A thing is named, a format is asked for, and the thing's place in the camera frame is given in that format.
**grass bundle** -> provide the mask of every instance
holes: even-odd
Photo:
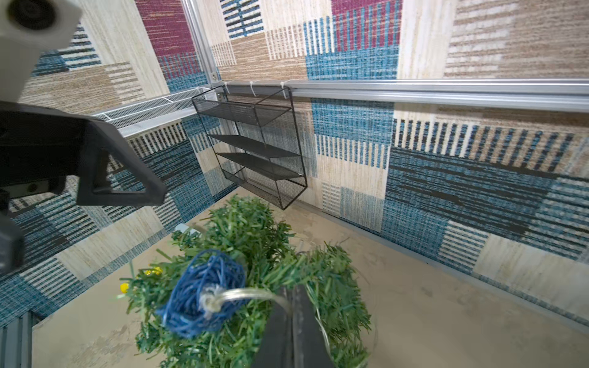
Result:
[[[203,333],[193,339],[182,339],[168,331],[155,314],[192,258],[201,250],[216,249],[244,266],[246,287],[275,293],[281,286],[305,285],[327,333],[335,366],[364,366],[368,353],[360,331],[370,328],[370,315],[360,298],[351,259],[340,247],[328,244],[295,254],[288,242],[290,229],[284,222],[275,223],[272,211],[259,199],[234,196],[224,207],[211,211],[206,232],[200,237],[175,233],[173,240],[184,251],[182,256],[169,257],[160,251],[168,262],[139,270],[133,279],[122,279],[128,283],[127,312],[142,316],[136,337],[139,351],[164,353],[162,368],[251,365],[272,310],[271,302],[251,300],[219,332]]]

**black metal shelf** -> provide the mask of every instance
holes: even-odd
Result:
[[[227,178],[228,180],[231,180],[232,182],[239,185],[240,187],[243,187],[243,188],[249,190],[253,194],[257,195],[258,197],[264,198],[268,202],[270,202],[274,205],[277,205],[279,207],[282,207],[281,202],[280,202],[280,198],[278,196],[274,195],[268,189],[260,188],[257,185],[248,182],[247,179],[240,178],[239,172],[237,172],[234,175],[234,174],[228,172],[227,170],[223,170],[223,169],[221,169],[221,170],[223,172],[223,175],[225,175],[225,178]]]
[[[199,100],[197,98],[193,98],[192,102],[196,111],[201,115],[214,116],[260,127],[290,110],[289,107],[282,106]]]
[[[283,150],[282,148],[274,147],[273,145],[269,145],[264,142],[253,140],[242,135],[209,134],[209,137],[267,158],[300,156],[299,154]]]
[[[192,98],[221,171],[226,179],[284,210],[308,186],[290,88],[277,89],[255,103],[228,94],[218,86]],[[215,132],[226,134],[211,134],[211,119],[203,115],[225,119]]]
[[[252,156],[248,153],[217,152],[217,154],[233,161],[236,164],[247,167],[250,170],[269,177],[272,180],[284,180],[303,177],[303,175],[289,170],[286,167],[273,164],[270,161]]]

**patterned carpet wall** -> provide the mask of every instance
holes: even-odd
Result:
[[[589,76],[586,2],[198,5],[226,81]],[[589,326],[586,114],[304,98],[295,109],[303,201]]]
[[[21,102],[77,114],[206,83],[180,0],[72,0],[70,46],[43,53]]]
[[[180,0],[79,5],[84,16],[70,46],[40,57],[21,102],[95,114],[206,82]],[[206,127],[220,133],[216,118]],[[0,277],[0,326],[27,310],[48,316],[233,190],[204,136],[194,115],[128,139],[168,186],[161,206],[77,206],[74,176],[60,195],[12,200],[27,264]],[[113,187],[141,190],[116,160],[108,169]]]

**white camera housing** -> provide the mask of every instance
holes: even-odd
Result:
[[[11,6],[53,8],[54,20],[44,29],[29,29],[11,15]],[[0,0],[0,100],[16,102],[41,51],[66,48],[80,21],[82,9],[67,0]]]

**blue yarn ball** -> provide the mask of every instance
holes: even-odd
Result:
[[[194,264],[203,255],[212,255],[203,264]],[[247,300],[227,301],[221,311],[207,319],[200,308],[200,295],[208,287],[220,286],[225,290],[245,287],[246,272],[241,264],[218,250],[204,250],[198,253],[174,287],[168,303],[156,313],[170,331],[186,339],[192,339],[202,332],[216,332],[223,323]]]

